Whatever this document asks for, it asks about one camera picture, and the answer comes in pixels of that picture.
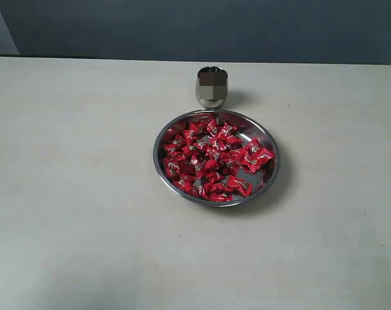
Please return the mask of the stainless steel cup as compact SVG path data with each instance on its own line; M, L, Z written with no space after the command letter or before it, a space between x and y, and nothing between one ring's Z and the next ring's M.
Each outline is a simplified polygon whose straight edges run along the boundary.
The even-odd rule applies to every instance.
M195 94L197 101L206 109L216 109L228 97L228 73L221 67L207 66L197 72Z

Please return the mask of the round stainless steel plate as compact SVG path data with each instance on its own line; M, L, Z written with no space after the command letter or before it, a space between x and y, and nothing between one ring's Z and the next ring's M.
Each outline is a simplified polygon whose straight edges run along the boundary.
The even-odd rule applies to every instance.
M163 172L164 164L162 163L162 156L164 156L166 152L161 149L161 143L164 141L167 131L169 129L178 129L182 127L182 125L186 121L201 121L209 116L215 117L220 123L224 123L224 121L230 121L232 123L235 123L236 125L240 125L241 133L239 136L241 137L243 142L249 142L253 139L254 136L257 136L260 143L263 142L264 146L269 147L270 150L276 153L276 163L272 172L261 171L258 172L255 176L252 174L247 174L243 171L240 172L240 175L242 177L245 177L247 181L251 181L253 185L253 193L247 198L243 198L238 194L231 202L208 202L206 200L202 200L201 198L195 198L179 189L174 189L172 182L167 180L167 177ZM272 137L269 131L267 131L261 124L259 124L252 118L230 110L223 110L217 108L194 110L191 112L187 112L167 123L163 127L163 129L161 129L160 133L155 139L153 148L153 161L158 176L160 177L161 181L166 185L166 187L169 188L169 190L186 200L198 203L205 207L213 208L246 205L254 201L256 198L261 197L269 190L269 188L273 186L274 182L277 180L277 176L281 167L281 155L279 147L277 146L275 139Z

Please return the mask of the red candy right upper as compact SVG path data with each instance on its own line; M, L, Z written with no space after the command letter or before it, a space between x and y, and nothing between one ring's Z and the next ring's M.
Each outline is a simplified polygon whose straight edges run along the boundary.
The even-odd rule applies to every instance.
M262 151L262 147L257 138L253 138L245 145L245 150L250 156L257 157Z

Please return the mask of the red candy right lower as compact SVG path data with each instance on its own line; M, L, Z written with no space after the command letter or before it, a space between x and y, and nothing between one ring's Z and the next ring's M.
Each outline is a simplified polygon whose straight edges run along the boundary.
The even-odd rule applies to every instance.
M268 149L261 149L252 155L247 154L245 160L251 173L256 173L263 165L274 158L274 153Z

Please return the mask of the red candy bottom centre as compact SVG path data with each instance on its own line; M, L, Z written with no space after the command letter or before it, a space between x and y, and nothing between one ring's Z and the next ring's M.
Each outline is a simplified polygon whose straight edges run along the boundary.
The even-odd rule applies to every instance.
M208 198L211 202L229 202L233 200L231 192L211 192Z

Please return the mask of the red candy upper left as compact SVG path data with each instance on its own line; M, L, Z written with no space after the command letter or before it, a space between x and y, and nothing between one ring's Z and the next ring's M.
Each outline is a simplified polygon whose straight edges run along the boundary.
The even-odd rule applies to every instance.
M182 135L185 138L187 145L192 145L199 139L197 132L191 129L183 130Z

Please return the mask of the red candy bottom right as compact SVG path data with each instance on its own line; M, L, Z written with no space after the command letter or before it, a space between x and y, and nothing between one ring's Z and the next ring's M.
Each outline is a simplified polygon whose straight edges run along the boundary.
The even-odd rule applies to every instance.
M244 197L250 196L252 193L252 184L242 178L235 177L232 174L229 175L226 185Z

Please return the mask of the red candy left side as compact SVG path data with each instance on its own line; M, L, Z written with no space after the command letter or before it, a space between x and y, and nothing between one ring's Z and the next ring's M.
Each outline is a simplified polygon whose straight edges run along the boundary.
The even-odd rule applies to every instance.
M180 166L171 159L164 159L164 172L169 180L178 180L181 176Z

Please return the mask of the red candy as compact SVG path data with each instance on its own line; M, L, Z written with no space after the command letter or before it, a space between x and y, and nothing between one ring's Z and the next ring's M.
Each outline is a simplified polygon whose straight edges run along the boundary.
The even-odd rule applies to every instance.
M192 145L199 139L197 132L191 129L183 130L182 135L185 138L187 145Z
M208 198L211 202L229 202L233 200L231 192L211 192Z
M261 149L252 155L247 154L245 160L251 173L256 173L263 165L274 158L274 153L268 149Z
M209 135L216 137L220 133L221 127L218 125L216 119L212 119L211 121L208 122L206 126L206 130L209 133Z
M180 166L171 159L164 159L164 172L169 180L178 180L181 176Z
M252 184L242 178L235 177L232 174L229 175L226 185L244 197L250 196L252 193Z
M245 150L250 156L257 157L262 151L262 147L257 138L253 138L245 145Z

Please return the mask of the red candy top centre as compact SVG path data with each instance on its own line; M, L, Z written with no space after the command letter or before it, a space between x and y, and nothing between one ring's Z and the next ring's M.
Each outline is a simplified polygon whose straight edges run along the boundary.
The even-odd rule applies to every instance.
M209 135L216 137L220 133L221 127L218 125L216 119L212 119L211 121L208 122L206 126L206 130L209 133Z

